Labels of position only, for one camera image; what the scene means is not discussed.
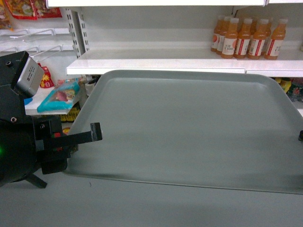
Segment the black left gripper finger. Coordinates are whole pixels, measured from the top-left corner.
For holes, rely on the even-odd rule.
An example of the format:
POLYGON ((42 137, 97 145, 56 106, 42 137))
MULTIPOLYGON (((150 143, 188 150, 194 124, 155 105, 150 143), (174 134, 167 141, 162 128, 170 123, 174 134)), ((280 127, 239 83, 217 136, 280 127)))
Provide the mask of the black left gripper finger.
POLYGON ((100 123, 96 122, 90 124, 90 131, 87 132, 44 139, 44 150, 75 146, 99 140, 102 140, 102 130, 100 123))

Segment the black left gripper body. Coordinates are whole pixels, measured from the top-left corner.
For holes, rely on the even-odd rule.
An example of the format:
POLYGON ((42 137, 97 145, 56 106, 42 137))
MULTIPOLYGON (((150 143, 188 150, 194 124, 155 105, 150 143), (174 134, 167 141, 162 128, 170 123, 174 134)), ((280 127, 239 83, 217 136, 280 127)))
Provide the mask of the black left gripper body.
POLYGON ((24 100, 17 89, 17 80, 27 51, 0 58, 0 184, 27 181, 37 188, 47 183, 34 173, 61 172, 67 167, 66 147, 44 150, 44 139, 62 137, 60 118, 34 117, 26 114, 24 100))

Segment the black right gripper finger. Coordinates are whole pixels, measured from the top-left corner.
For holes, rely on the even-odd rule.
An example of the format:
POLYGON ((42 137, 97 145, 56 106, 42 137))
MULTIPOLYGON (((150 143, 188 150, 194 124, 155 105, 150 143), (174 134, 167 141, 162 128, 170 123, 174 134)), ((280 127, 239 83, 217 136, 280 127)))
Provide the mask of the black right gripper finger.
POLYGON ((300 142, 303 142, 303 130, 300 131, 299 136, 298 136, 298 140, 300 142))

